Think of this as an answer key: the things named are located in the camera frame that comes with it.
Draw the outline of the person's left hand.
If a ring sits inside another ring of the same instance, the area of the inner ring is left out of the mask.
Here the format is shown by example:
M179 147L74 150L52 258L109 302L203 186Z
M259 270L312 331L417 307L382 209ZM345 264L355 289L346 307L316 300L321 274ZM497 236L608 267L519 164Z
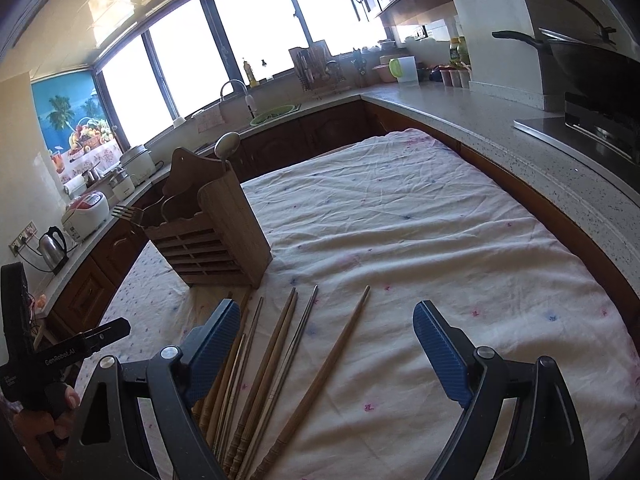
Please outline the person's left hand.
M24 451L47 479L61 478L65 446L56 448L51 436L64 440L73 431L75 412L80 404L78 393L67 386L66 410L54 419L48 412L32 412L24 408L13 415L13 428Z

